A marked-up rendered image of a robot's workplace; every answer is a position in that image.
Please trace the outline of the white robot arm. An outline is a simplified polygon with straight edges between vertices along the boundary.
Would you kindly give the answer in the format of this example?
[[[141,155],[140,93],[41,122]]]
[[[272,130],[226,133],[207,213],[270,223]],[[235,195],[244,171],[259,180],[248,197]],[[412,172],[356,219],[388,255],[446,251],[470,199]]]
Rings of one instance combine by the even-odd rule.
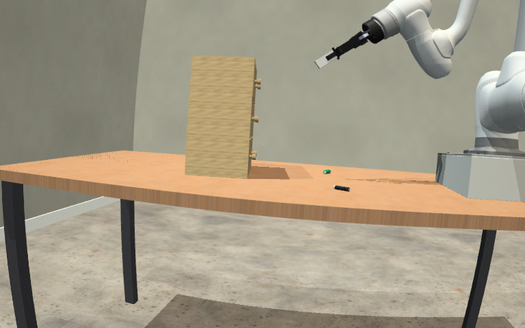
[[[400,33],[424,72],[440,79],[450,74],[451,55],[468,32],[478,1],[461,0],[447,30],[431,28],[430,0],[394,0],[371,19],[384,40]],[[485,73],[477,85],[474,119],[475,145],[463,153],[525,157],[518,146],[519,132],[525,131],[525,0],[520,0],[513,53],[501,71]]]

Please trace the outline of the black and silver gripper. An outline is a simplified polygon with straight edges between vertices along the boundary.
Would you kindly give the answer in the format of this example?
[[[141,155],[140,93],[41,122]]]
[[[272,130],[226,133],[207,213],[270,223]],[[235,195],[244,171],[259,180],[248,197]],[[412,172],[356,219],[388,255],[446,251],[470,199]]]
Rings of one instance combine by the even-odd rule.
[[[358,32],[355,36],[349,39],[349,41],[345,42],[339,47],[336,47],[336,49],[334,49],[333,47],[332,51],[315,60],[314,62],[318,66],[318,68],[322,68],[323,66],[332,62],[336,58],[339,60],[340,55],[343,55],[347,51],[350,51],[350,49],[356,49],[360,45],[366,44],[368,40],[370,40],[373,44],[377,44],[378,42],[384,39],[384,34],[383,30],[381,29],[381,26],[379,26],[379,24],[373,19],[370,19],[363,23],[362,30],[364,32]]]

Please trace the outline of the tall wooden chest of drawers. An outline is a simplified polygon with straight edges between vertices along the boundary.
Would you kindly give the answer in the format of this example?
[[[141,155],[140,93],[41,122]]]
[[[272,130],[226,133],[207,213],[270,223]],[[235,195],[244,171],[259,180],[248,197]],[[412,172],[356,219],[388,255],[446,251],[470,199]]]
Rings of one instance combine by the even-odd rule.
[[[185,175],[247,179],[254,62],[192,56]]]

